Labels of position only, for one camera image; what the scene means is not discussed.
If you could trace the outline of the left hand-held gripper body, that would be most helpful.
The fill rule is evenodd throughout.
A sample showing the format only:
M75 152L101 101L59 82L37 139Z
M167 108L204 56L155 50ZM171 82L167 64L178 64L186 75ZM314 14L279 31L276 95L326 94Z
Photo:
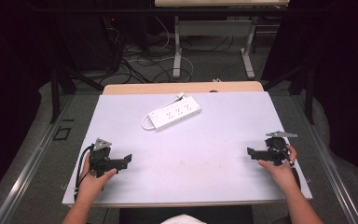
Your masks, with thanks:
M105 172L114 168L113 161L109 158L110 146L110 142L97 138L89 152L89 168L96 174L96 177L101 177Z

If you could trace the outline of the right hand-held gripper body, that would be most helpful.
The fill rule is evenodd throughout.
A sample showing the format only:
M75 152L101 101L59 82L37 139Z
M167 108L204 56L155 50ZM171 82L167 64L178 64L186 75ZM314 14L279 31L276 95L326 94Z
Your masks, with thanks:
M296 137L295 133L286 133L282 131L267 133L268 139L266 145L268 153L271 154L271 161L275 166L282 164L283 160L287 160L291 166L295 163L289 158L289 150L286 148L285 139L288 137Z

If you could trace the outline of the person's right hand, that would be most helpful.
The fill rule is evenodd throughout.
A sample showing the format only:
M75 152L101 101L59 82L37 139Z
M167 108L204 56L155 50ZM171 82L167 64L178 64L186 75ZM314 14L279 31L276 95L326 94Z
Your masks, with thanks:
M296 150L290 145L287 145L285 148L289 151L289 160L284 164L275 166L262 160L259 160L257 163L270 172L280 190L285 195L288 195L289 193L299 191L299 187L292 172L292 168L296 161Z

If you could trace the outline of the person's left hand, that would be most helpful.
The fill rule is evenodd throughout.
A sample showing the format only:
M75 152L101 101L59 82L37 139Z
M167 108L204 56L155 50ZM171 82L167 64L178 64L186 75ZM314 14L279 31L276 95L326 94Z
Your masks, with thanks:
M91 173L90 154L87 154L80 175L80 184L76 197L75 205L91 206L98 198L104 185L117 173L116 169L111 169L100 177Z

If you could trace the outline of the white table cover board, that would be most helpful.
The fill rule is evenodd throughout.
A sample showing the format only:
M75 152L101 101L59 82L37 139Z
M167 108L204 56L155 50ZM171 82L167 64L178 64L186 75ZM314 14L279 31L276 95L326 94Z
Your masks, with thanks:
M248 155L282 129L265 91L194 94L198 115L161 131L144 130L145 115L170 94L100 96L83 141L112 144L113 158L132 156L104 186L96 205L195 206L281 202L270 174Z

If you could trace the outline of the black metal stand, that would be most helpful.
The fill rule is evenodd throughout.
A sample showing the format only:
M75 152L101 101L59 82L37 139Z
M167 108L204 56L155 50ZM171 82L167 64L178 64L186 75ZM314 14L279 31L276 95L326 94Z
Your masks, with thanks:
M96 83L88 77L80 74L76 70L70 68L63 63L54 63L50 69L50 84L51 84L51 100L52 100L52 117L51 123L54 123L61 114L60 93L59 88L62 88L67 94L75 94L76 86L73 82L78 79L81 82L91 86L97 91L102 91L104 86Z
M263 85L265 91L283 82L286 79L293 78L288 91L290 95L299 95L305 90L304 114L310 124L314 123L313 119L313 95L315 82L315 66L312 63L303 62L288 72L280 75Z

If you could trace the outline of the white power strip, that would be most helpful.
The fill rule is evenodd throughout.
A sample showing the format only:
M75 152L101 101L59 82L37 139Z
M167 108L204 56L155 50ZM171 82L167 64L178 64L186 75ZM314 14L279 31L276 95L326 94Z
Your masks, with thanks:
M201 106L192 96L150 112L147 116L156 131L188 119L201 112Z

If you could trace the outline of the person's white clothing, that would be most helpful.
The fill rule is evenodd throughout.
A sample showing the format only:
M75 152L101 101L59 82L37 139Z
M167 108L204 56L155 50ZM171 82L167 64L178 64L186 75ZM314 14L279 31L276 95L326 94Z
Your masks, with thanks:
M170 217L164 220L163 222L161 222L160 224L206 224L206 223L195 217L182 214L179 216Z

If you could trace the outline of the black computer tower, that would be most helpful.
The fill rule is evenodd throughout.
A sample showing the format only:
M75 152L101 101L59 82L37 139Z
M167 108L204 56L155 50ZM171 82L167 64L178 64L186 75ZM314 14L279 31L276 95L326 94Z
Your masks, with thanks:
M117 71L123 35L106 17L65 15L56 18L79 71Z

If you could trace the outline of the white desk with metal legs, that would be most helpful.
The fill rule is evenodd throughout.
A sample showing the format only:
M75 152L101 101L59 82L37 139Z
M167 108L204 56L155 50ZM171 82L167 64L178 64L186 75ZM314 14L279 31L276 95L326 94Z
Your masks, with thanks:
M155 0L156 7L168 9L280 9L290 0ZM244 36L246 45L241 49L241 57L245 68L245 75L255 78L255 72L250 61L249 52L255 37L258 16L248 16L247 20L196 19L185 21L179 16L174 17L175 54L173 61L173 78L181 76L182 36Z

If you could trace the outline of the black rectangular floor frame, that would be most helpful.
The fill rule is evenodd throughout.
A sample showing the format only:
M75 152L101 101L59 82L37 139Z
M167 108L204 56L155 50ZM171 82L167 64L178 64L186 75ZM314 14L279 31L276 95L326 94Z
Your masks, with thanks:
M53 134L53 141L65 141L68 137L70 132L72 131L69 127L62 127L60 126L58 130Z

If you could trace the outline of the aluminium floor rail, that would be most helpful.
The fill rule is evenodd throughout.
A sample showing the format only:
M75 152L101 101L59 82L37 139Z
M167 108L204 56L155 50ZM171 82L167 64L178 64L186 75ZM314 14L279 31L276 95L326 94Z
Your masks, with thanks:
M67 174L61 174L56 167L59 161L54 156L57 144L53 137L63 128L63 117L73 100L72 95L62 97L55 122L50 121L51 101L42 101L10 169L15 181L0 207L0 224L56 223L68 211L62 204Z
M337 200L343 210L343 213L345 214L346 219L348 220L349 224L358 224L358 210L337 171L337 165L335 164L322 138L318 134L315 126L312 125L309 122L309 119L306 117L305 108L300 97L293 95L292 101L296 106L296 110L299 113L302 122L305 124L310 133L310 139L316 145L316 154L319 157L319 161L324 168L324 172L326 173L330 185L335 192Z

